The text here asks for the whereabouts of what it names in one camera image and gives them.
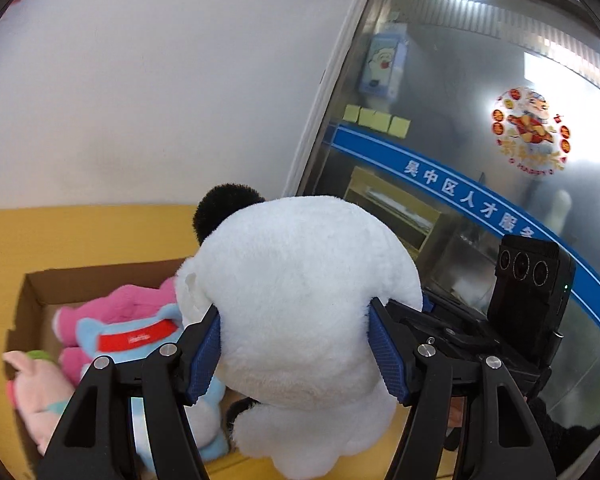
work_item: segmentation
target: blue wall decal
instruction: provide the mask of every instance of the blue wall decal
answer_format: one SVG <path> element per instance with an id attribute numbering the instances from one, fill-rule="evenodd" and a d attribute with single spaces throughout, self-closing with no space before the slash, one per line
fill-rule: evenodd
<path id="1" fill-rule="evenodd" d="M 576 251 L 525 211 L 451 168 L 358 127 L 337 126 L 331 146 L 442 200 L 497 237 L 511 233 L 552 240 L 562 246 L 576 261 L 571 295 L 600 327 L 600 276 Z"/>

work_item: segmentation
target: yellow tabletop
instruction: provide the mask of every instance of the yellow tabletop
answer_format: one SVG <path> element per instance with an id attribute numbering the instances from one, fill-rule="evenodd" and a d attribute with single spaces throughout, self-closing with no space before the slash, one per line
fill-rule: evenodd
<path id="1" fill-rule="evenodd" d="M 24 274 L 72 268 L 183 258 L 197 249 L 191 227 L 193 206 L 75 206 L 0 211 L 0 355 Z M 13 411 L 4 394 L 0 357 L 0 460 L 16 480 L 33 474 L 20 447 Z M 406 410 L 372 449 L 342 458 L 329 479 L 382 479 L 391 461 Z M 443 456 L 440 476 L 453 473 L 455 456 Z M 278 480 L 270 460 L 232 454 L 213 464 L 212 480 Z"/>

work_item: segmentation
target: panda plush toy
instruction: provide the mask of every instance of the panda plush toy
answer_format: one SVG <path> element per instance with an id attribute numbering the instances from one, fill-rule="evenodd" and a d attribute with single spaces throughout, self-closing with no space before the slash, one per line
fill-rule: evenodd
<path id="1" fill-rule="evenodd" d="M 368 305 L 422 309 L 413 260 L 394 233 L 328 196 L 265 202 L 211 190 L 195 213 L 200 250 L 176 276 L 185 325 L 221 319 L 216 376 L 246 398 L 228 413 L 235 446 L 291 480 L 328 473 L 371 447 L 397 401 L 367 341 Z"/>

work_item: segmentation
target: sticky note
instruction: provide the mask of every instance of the sticky note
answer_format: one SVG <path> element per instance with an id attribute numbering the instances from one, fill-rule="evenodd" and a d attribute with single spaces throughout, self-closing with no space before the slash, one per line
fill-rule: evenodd
<path id="1" fill-rule="evenodd" d="M 391 121 L 391 126 L 389 126 L 388 133 L 394 137 L 400 137 L 401 139 L 404 139 L 407 136 L 410 124 L 410 120 L 394 116 Z"/>
<path id="2" fill-rule="evenodd" d="M 386 133 L 389 129 L 389 122 L 391 121 L 391 114 L 385 114 L 384 112 L 376 112 L 374 114 L 373 122 L 371 127 L 379 132 Z"/>
<path id="3" fill-rule="evenodd" d="M 357 123 L 359 113 L 359 106 L 347 105 L 347 107 L 344 109 L 344 115 L 342 116 L 342 119 L 348 121 L 349 123 Z"/>
<path id="4" fill-rule="evenodd" d="M 375 110 L 371 110 L 370 108 L 360 108 L 360 118 L 358 119 L 358 124 L 360 126 L 372 128 L 375 114 Z"/>

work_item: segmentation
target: metal screw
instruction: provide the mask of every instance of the metal screw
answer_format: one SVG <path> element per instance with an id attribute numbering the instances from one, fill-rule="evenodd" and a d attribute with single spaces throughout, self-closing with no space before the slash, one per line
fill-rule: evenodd
<path id="1" fill-rule="evenodd" d="M 432 357 L 436 354 L 436 349 L 433 348 L 433 346 L 427 344 L 427 345 L 420 345 L 418 346 L 418 354 L 420 354 L 421 356 L 424 357 Z"/>
<path id="2" fill-rule="evenodd" d="M 494 370 L 497 370 L 502 366 L 502 361 L 500 361 L 500 359 L 495 355 L 490 355 L 484 360 L 484 362 L 487 363 L 489 368 L 493 368 Z"/>
<path id="3" fill-rule="evenodd" d="M 103 368 L 109 366 L 109 361 L 110 359 L 106 355 L 101 355 L 93 362 L 93 366 L 95 366 L 98 370 L 102 370 Z"/>
<path id="4" fill-rule="evenodd" d="M 167 343 L 160 347 L 160 355 L 164 355 L 165 357 L 169 357 L 175 354 L 178 351 L 178 347 L 173 343 Z"/>

